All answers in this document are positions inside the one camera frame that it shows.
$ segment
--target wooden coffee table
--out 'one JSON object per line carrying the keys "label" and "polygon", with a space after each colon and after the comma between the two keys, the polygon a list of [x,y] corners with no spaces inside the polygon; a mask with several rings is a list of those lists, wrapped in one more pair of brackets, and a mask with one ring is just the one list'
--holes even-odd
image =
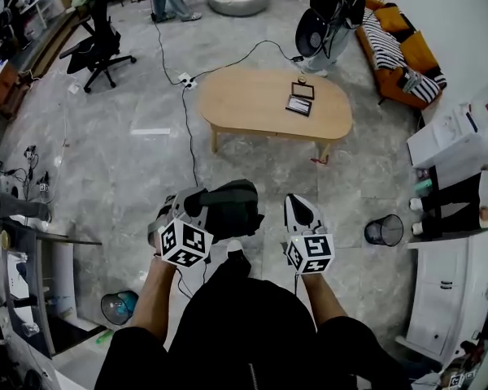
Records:
{"label": "wooden coffee table", "polygon": [[322,143],[320,160],[330,146],[351,130],[351,105],[336,84],[308,75],[315,87],[309,117],[286,110],[291,82],[298,72],[227,67],[210,74],[200,85],[200,112],[211,125],[211,149],[217,133],[255,134]]}

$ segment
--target office chair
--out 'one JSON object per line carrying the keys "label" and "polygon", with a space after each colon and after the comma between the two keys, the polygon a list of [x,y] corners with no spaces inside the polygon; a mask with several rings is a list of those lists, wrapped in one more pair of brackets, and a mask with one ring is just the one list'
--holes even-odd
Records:
{"label": "office chair", "polygon": [[67,69],[68,74],[85,68],[92,72],[92,76],[83,88],[86,93],[91,92],[90,85],[102,72],[105,72],[111,87],[115,88],[115,82],[111,78],[108,67],[129,59],[131,63],[137,61],[133,56],[111,59],[112,56],[120,53],[121,35],[111,26],[110,18],[107,18],[107,0],[90,0],[90,5],[90,15],[94,21],[95,30],[87,24],[90,17],[81,20],[76,26],[83,25],[92,36],[59,56],[60,59],[63,59],[72,55]]}

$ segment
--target mesh trash can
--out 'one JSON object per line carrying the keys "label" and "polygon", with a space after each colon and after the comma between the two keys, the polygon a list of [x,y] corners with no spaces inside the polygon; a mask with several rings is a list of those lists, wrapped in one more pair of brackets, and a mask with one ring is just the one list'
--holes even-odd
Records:
{"label": "mesh trash can", "polygon": [[371,221],[365,227],[365,240],[370,244],[394,247],[403,238],[403,223],[394,214]]}
{"label": "mesh trash can", "polygon": [[131,290],[105,295],[101,300],[101,311],[108,322],[124,325],[132,318],[138,298]]}

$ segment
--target sneaker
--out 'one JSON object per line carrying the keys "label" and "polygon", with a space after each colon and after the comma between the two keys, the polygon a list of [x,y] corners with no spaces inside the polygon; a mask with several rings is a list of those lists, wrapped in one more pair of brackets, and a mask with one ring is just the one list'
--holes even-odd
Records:
{"label": "sneaker", "polygon": [[163,23],[163,22],[166,22],[167,20],[172,20],[172,19],[175,19],[175,18],[176,18],[176,14],[175,13],[172,13],[171,11],[167,11],[164,14],[164,17],[162,19],[157,19],[157,17],[156,17],[155,20],[154,20],[154,22],[155,23]]}
{"label": "sneaker", "polygon": [[414,234],[414,236],[423,234],[423,223],[414,223],[412,225],[412,234]]}
{"label": "sneaker", "polygon": [[413,211],[422,211],[423,210],[423,202],[420,198],[411,198],[410,200],[410,209]]}
{"label": "sneaker", "polygon": [[188,19],[182,19],[182,21],[183,22],[193,22],[194,20],[199,20],[201,17],[203,17],[203,13],[199,13],[198,11],[196,11]]}
{"label": "sneaker", "polygon": [[246,259],[246,257],[244,256],[244,249],[242,248],[242,243],[239,240],[231,240],[228,243],[228,247],[226,247],[226,257]]}

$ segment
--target gray tile floor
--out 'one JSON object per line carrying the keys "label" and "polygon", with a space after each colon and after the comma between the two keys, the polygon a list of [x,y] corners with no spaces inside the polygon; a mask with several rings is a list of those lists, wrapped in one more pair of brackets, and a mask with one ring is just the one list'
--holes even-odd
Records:
{"label": "gray tile floor", "polygon": [[[294,32],[307,8],[304,3],[272,0],[265,12],[239,19],[213,13],[205,0],[186,1],[203,12],[201,20],[159,26],[174,80],[177,72],[194,75],[234,62],[263,39],[279,43],[288,56],[298,54]],[[150,3],[111,6],[109,15],[122,35],[121,54],[134,55],[138,62],[112,68],[116,89],[102,76],[86,95],[82,90],[72,94],[68,87],[83,85],[89,72],[66,76],[62,72],[69,58],[57,60],[25,98],[0,150],[7,167],[18,167],[25,166],[25,148],[37,145],[35,177],[48,170],[57,189],[47,231],[103,243],[76,247],[75,272],[80,316],[104,324],[99,308],[103,294],[142,287],[152,254],[147,224],[167,195],[194,184],[181,87],[171,86],[163,73]],[[83,37],[83,29],[76,31],[67,47]],[[270,44],[261,45],[242,65],[296,69]],[[198,178],[209,189],[242,177],[256,184],[266,217],[255,236],[242,239],[252,275],[291,290],[294,274],[280,246],[285,239],[282,202],[287,193],[298,193],[317,203],[337,247],[327,280],[346,311],[367,323],[386,348],[396,350],[393,339],[403,331],[412,304],[415,263],[404,242],[394,248],[371,246],[363,234],[369,220],[396,213],[405,223],[406,240],[411,223],[418,220],[407,209],[415,178],[406,140],[416,122],[405,106],[391,101],[377,105],[373,75],[355,38],[329,79],[350,98],[354,127],[334,147],[327,166],[309,160],[317,155],[313,143],[276,138],[222,135],[220,152],[213,154],[209,127],[196,109],[198,92],[188,92]],[[170,128],[170,134],[130,134],[139,128]],[[65,135],[68,147],[62,148]],[[63,164],[56,167],[61,156]],[[214,247],[207,277],[224,260],[224,244]],[[192,291],[202,283],[202,271],[201,266],[185,273]],[[302,285],[298,295],[307,304]],[[186,304],[175,283],[168,342]]]}

